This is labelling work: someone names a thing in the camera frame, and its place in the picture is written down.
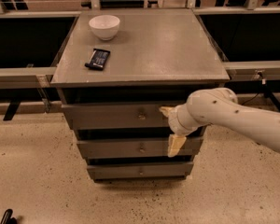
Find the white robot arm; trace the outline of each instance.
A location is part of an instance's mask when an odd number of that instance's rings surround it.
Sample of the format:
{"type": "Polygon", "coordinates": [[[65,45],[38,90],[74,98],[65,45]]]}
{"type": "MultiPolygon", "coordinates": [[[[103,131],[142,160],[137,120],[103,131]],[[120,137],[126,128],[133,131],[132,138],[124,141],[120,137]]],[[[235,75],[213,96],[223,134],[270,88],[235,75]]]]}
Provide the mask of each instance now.
{"type": "Polygon", "coordinates": [[[161,107],[174,134],[169,137],[168,156],[175,156],[186,136],[207,124],[241,133],[280,153],[280,113],[237,104],[236,94],[227,88],[199,90],[176,107],[161,107]]]}

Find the bowl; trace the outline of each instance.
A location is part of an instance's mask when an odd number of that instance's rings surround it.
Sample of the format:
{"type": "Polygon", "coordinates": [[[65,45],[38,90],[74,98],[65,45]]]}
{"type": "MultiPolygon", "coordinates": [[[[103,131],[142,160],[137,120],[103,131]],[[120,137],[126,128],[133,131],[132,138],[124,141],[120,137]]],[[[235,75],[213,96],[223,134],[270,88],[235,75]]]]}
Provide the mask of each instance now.
{"type": "Polygon", "coordinates": [[[112,15],[101,15],[90,20],[92,32],[102,40],[111,40],[119,31],[120,19],[112,15]]]}

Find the drawer handle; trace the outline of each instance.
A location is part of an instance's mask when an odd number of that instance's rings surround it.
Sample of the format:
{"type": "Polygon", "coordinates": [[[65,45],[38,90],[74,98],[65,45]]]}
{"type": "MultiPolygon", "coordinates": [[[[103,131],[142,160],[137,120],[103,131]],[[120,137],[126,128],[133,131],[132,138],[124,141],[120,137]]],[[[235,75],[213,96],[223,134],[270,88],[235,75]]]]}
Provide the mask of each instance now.
{"type": "Polygon", "coordinates": [[[146,120],[146,119],[147,119],[147,115],[146,115],[145,113],[139,113],[139,114],[138,114],[138,118],[139,118],[140,120],[146,120]]]}

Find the concrete floor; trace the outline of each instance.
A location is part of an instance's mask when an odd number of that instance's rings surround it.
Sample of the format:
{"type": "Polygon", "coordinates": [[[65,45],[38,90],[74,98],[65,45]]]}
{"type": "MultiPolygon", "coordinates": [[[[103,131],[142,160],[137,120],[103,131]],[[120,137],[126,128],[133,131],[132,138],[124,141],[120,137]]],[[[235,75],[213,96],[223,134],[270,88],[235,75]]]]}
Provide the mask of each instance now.
{"type": "Polygon", "coordinates": [[[186,180],[94,183],[61,113],[0,116],[0,220],[34,223],[280,223],[280,155],[209,126],[186,180]]]}

